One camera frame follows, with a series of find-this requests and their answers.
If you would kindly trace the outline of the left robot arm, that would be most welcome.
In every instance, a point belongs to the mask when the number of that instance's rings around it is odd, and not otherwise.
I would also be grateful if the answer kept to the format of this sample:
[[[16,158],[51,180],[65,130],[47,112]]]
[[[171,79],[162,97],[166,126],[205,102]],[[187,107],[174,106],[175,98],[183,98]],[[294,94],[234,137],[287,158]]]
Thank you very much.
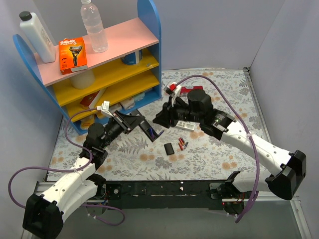
[[[106,187],[90,178],[104,163],[105,148],[120,134],[130,133],[145,120],[142,115],[114,112],[106,125],[89,126],[83,150],[69,173],[40,195],[31,195],[25,206],[22,227],[41,239],[55,239],[66,219],[90,198],[101,199]]]

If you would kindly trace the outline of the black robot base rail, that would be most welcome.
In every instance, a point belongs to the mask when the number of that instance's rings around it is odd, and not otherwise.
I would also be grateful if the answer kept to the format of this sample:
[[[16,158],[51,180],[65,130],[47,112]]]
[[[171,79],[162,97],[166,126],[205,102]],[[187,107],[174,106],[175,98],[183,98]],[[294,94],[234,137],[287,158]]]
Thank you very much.
[[[226,210],[239,214],[250,192],[240,192],[228,180],[105,181],[95,199],[119,209]]]

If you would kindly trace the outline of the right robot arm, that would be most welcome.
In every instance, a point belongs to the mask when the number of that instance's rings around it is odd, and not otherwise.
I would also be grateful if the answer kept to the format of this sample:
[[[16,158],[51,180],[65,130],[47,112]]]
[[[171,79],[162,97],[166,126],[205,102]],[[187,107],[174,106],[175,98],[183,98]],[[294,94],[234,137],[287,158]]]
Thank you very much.
[[[172,93],[153,122],[165,128],[175,127],[179,121],[198,123],[208,136],[229,144],[266,168],[265,172],[235,172],[225,182],[226,194],[237,198],[244,192],[272,192],[284,200],[291,200],[306,176],[306,155],[289,152],[272,145],[255,134],[247,133],[243,124],[226,112],[214,108],[211,97],[204,90],[188,93],[188,102]]]

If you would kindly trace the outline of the black battery cover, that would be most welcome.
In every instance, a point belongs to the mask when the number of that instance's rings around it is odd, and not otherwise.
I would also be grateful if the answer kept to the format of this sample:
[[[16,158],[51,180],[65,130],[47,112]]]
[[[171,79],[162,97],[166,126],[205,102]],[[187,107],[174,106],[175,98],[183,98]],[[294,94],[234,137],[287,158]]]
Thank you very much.
[[[171,143],[166,143],[164,145],[165,148],[165,152],[168,156],[173,155],[174,154],[174,149]]]

